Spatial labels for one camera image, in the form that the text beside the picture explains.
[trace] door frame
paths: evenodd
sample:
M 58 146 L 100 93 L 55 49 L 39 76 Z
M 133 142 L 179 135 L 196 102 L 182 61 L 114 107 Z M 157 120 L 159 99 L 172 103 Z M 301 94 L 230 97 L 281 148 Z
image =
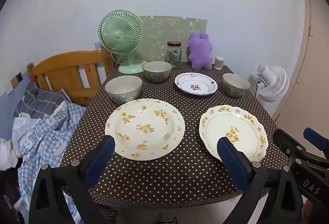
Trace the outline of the door frame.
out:
M 307 45 L 308 45 L 308 41 L 309 41 L 309 36 L 310 36 L 310 18 L 311 18 L 310 0 L 305 0 L 305 20 L 304 20 L 304 32 L 303 32 L 302 44 L 300 46 L 300 51 L 299 51 L 295 69 L 290 78 L 290 83 L 289 83 L 287 93 L 282 97 L 274 114 L 272 115 L 272 119 L 274 119 L 274 120 L 277 120 L 280 112 L 282 111 L 284 105 L 286 104 L 287 100 L 289 99 L 289 97 L 292 93 L 293 87 L 297 83 L 298 76 L 302 69 L 305 55 L 306 55 Z

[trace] scalloped plate rim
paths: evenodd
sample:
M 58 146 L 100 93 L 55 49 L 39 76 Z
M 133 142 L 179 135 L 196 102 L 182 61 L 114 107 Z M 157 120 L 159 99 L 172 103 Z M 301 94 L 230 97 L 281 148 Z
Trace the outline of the scalloped plate rim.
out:
M 203 144 L 205 145 L 207 151 L 208 151 L 213 157 L 215 157 L 216 159 L 222 161 L 222 160 L 220 159 L 219 156 L 216 156 L 215 154 L 213 154 L 213 153 L 212 153 L 212 150 L 208 148 L 208 145 L 207 145 L 207 143 L 206 143 L 207 141 L 205 141 L 205 139 L 202 137 L 201 132 L 202 132 L 202 119 L 207 115 L 207 113 L 210 113 L 210 110 L 214 110 L 214 109 L 216 109 L 216 108 L 226 107 L 226 106 L 229 106 L 230 108 L 233 108 L 234 110 L 237 110 L 237 109 L 238 109 L 238 110 L 240 110 L 240 111 L 244 111 L 244 112 L 248 113 L 251 117 L 254 117 L 254 119 L 257 121 L 257 123 L 260 125 L 260 127 L 261 127 L 262 130 L 264 131 L 265 138 L 266 138 L 266 143 L 265 143 L 265 147 L 264 147 L 264 149 L 263 149 L 263 153 L 262 153 L 261 156 L 259 156 L 259 158 L 252 160 L 252 161 L 258 161 L 258 162 L 261 161 L 261 160 L 266 156 L 267 148 L 269 147 L 269 141 L 268 141 L 268 137 L 267 137 L 266 131 L 265 131 L 265 129 L 264 129 L 264 126 L 258 121 L 258 119 L 257 119 L 256 116 L 252 115 L 252 114 L 249 113 L 247 110 L 244 110 L 244 109 L 242 109 L 242 108 L 240 108 L 240 107 L 238 107 L 238 106 L 231 106 L 231 105 L 228 105 L 228 104 L 225 104 L 225 105 L 216 105 L 216 106 L 210 107 L 210 108 L 208 108 L 207 111 L 206 111 L 205 113 L 203 113 L 203 114 L 201 115 L 201 117 L 200 117 L 200 122 L 199 122 L 199 136 L 200 136 L 200 138 L 201 138 Z

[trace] screw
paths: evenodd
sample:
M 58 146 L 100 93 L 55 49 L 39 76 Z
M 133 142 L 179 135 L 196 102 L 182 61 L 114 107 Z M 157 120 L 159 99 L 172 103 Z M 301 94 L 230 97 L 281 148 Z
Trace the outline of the screw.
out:
M 42 169 L 42 170 L 46 170 L 48 167 L 49 167 L 48 164 L 43 164 L 43 165 L 41 166 L 41 169 Z
M 77 166 L 77 165 L 79 165 L 80 164 L 80 161 L 79 160 L 73 160 L 72 162 L 71 162 L 71 165 L 72 166 Z
M 255 168 L 260 168 L 260 167 L 261 167 L 261 164 L 260 164 L 259 162 L 257 162 L 257 161 L 252 162 L 252 165 L 253 165 L 253 167 L 255 167 Z

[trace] door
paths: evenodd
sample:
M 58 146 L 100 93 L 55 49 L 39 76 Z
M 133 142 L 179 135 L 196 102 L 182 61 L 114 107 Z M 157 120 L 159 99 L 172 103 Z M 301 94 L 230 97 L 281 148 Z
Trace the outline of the door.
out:
M 310 31 L 305 59 L 283 109 L 276 119 L 308 152 L 323 156 L 303 138 L 310 127 L 329 137 L 329 5 L 325 0 L 310 0 Z

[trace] floral plate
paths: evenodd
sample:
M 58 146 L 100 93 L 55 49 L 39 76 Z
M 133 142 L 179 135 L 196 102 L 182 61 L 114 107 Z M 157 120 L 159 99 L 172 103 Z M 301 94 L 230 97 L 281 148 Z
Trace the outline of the floral plate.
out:
M 175 78 L 176 86 L 184 92 L 195 95 L 209 95 L 217 90 L 212 78 L 198 73 L 183 73 Z
M 156 99 L 134 100 L 108 118 L 105 134 L 114 137 L 115 152 L 138 161 L 160 158 L 174 150 L 185 132 L 181 113 Z
M 251 162 L 262 160 L 269 145 L 264 127 L 257 118 L 230 105 L 209 108 L 201 116 L 199 133 L 207 150 L 219 160 L 217 142 L 221 137 L 226 136 Z

